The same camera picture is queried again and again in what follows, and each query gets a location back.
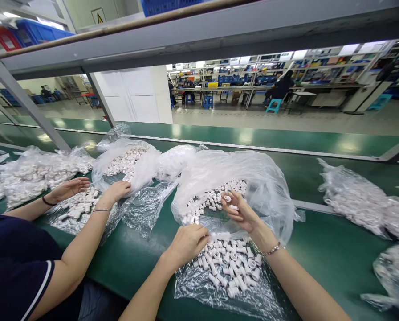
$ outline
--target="factory floor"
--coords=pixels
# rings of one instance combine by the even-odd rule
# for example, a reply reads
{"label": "factory floor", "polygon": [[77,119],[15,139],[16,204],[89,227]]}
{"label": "factory floor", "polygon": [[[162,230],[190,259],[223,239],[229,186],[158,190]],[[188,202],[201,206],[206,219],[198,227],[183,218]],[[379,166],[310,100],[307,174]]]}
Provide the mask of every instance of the factory floor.
{"label": "factory floor", "polygon": [[[261,104],[263,96],[257,95],[248,110],[238,104],[215,104],[214,109],[205,110],[200,103],[182,105],[173,109],[173,123],[181,125],[281,129],[307,132],[337,132],[367,135],[399,136],[399,100],[391,100],[381,111],[368,111],[365,115],[347,115],[333,108],[310,107],[300,115],[288,114],[284,106],[278,114],[265,113]],[[46,117],[103,120],[101,108],[79,105],[75,100],[63,100],[38,105]],[[21,108],[6,108],[12,115],[27,115]]]}

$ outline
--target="hand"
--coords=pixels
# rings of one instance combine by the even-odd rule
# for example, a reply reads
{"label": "hand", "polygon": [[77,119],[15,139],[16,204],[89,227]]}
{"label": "hand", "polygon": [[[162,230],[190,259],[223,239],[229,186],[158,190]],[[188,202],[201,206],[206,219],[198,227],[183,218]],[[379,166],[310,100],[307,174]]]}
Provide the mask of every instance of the hand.
{"label": "hand", "polygon": [[88,177],[78,177],[57,186],[46,195],[46,200],[52,204],[64,201],[72,196],[84,192],[90,187]]}
{"label": "hand", "polygon": [[[225,195],[228,195],[231,198],[230,203],[225,201]],[[257,216],[250,205],[247,204],[243,196],[233,189],[231,192],[222,193],[221,203],[223,209],[227,211],[228,217],[248,233],[252,233],[253,230],[262,223],[262,220]],[[238,210],[230,208],[229,205],[237,206]]]}
{"label": "hand", "polygon": [[179,267],[197,257],[209,239],[208,230],[202,225],[191,224],[179,227],[173,242],[162,254],[161,260],[174,273]]}
{"label": "hand", "polygon": [[102,198],[111,199],[115,202],[119,201],[131,191],[131,183],[126,181],[118,181],[113,183],[107,191],[102,195]]}

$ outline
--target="red plastic bin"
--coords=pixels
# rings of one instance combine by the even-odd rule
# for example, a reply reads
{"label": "red plastic bin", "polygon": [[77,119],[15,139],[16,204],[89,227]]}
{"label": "red plastic bin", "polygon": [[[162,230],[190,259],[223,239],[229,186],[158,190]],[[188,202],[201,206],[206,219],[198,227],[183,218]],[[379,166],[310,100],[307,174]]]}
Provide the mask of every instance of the red plastic bin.
{"label": "red plastic bin", "polygon": [[0,44],[6,51],[13,51],[23,48],[12,31],[5,27],[0,27]]}

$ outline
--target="bracelet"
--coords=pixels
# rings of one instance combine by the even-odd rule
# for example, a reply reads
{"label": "bracelet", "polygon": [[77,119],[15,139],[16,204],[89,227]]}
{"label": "bracelet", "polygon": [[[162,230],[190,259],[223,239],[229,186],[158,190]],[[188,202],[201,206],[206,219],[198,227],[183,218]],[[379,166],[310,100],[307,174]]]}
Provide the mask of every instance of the bracelet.
{"label": "bracelet", "polygon": [[278,251],[280,249],[280,245],[281,245],[281,243],[278,242],[278,244],[272,250],[270,250],[269,252],[265,253],[265,255],[271,255],[274,252]]}
{"label": "bracelet", "polygon": [[45,200],[45,195],[42,196],[42,201],[43,201],[46,205],[49,205],[49,206],[55,206],[55,205],[57,205],[57,204],[48,203],[48,202]]}
{"label": "bracelet", "polygon": [[93,210],[92,212],[104,212],[104,211],[110,211],[110,210]]}

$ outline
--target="woman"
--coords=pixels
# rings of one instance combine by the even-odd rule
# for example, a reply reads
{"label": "woman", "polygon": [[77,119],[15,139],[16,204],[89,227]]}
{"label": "woman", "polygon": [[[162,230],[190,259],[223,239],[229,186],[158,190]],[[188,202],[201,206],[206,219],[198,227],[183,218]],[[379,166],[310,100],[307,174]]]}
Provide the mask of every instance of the woman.
{"label": "woman", "polygon": [[273,99],[283,99],[285,95],[288,93],[289,89],[294,86],[294,81],[292,80],[293,70],[288,70],[287,73],[281,78],[277,80],[272,86],[271,89],[265,93],[265,101],[266,104],[269,103],[269,99],[272,97]]}
{"label": "woman", "polygon": [[[231,197],[228,204],[224,195]],[[278,278],[291,303],[304,321],[349,321],[349,316],[294,258],[280,246],[272,231],[262,222],[241,194],[232,190],[222,195],[229,218],[246,230]],[[154,270],[128,304],[120,321],[155,320],[159,303],[171,276],[191,262],[209,239],[201,225],[180,227],[170,247],[161,255]]]}
{"label": "woman", "polygon": [[110,209],[130,191],[130,183],[116,182],[100,197],[64,252],[46,231],[31,223],[89,186],[88,178],[75,178],[0,215],[0,320],[93,320],[99,302],[89,302],[94,291],[82,282]]}

